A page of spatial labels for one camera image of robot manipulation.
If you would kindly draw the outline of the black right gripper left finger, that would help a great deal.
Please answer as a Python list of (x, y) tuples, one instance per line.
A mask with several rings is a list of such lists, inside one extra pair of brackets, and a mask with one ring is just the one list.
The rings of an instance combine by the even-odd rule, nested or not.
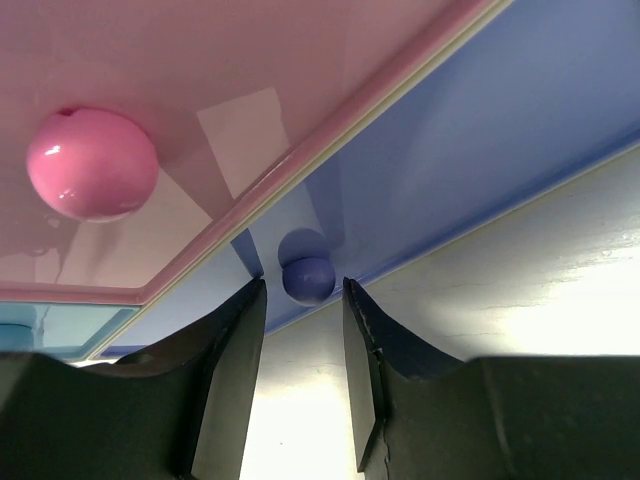
[(238, 478), (266, 310), (266, 284), (255, 279), (114, 363), (3, 353), (2, 477)]

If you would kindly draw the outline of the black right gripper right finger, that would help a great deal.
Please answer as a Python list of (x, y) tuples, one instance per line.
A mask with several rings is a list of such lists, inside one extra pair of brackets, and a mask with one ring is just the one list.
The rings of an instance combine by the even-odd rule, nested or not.
[(342, 292), (357, 470), (368, 479), (635, 479), (635, 356), (461, 361)]

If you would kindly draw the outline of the light blue small drawer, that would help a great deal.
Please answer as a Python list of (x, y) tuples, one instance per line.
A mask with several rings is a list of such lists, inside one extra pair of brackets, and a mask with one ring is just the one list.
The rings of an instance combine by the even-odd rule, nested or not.
[(81, 359), (137, 312), (136, 306), (3, 302), (1, 350)]

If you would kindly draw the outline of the pink drawer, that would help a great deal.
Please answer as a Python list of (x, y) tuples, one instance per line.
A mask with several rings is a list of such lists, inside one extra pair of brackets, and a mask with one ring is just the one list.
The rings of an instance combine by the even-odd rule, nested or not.
[[(1, 297), (133, 296), (456, 1), (5, 1)], [(160, 172), (106, 223), (35, 192), (27, 149), (53, 115), (123, 115)]]

